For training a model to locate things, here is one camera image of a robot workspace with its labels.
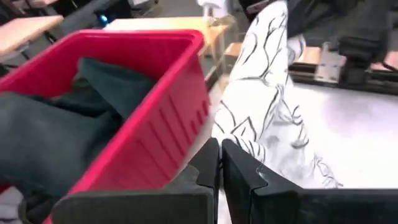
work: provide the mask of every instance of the dark green cloth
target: dark green cloth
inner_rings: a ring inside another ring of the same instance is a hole
[[[71,92],[62,96],[1,93],[0,184],[65,195],[154,84],[83,58]]]

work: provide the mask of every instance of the white patterned cloth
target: white patterned cloth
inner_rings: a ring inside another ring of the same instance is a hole
[[[243,150],[303,188],[337,188],[307,136],[288,65],[303,53],[287,40],[287,3],[276,1],[252,22],[216,112],[212,136]]]

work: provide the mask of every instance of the red plastic bin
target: red plastic bin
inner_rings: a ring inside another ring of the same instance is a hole
[[[70,90],[78,59],[92,57],[158,80],[70,194],[158,189],[176,175],[208,115],[196,30],[84,30],[0,79],[0,91],[52,97]]]

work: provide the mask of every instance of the table surface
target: table surface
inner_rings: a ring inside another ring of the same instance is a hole
[[[46,7],[56,1],[58,0],[29,0],[30,5],[36,9]],[[25,0],[14,1],[13,4],[19,9],[29,8]]]
[[[0,57],[38,38],[62,21],[62,16],[42,16],[18,18],[4,24],[0,27]]]
[[[207,45],[213,45],[228,26],[209,27],[203,17],[161,17],[145,19],[116,19],[105,30],[179,30],[195,29],[205,36]]]

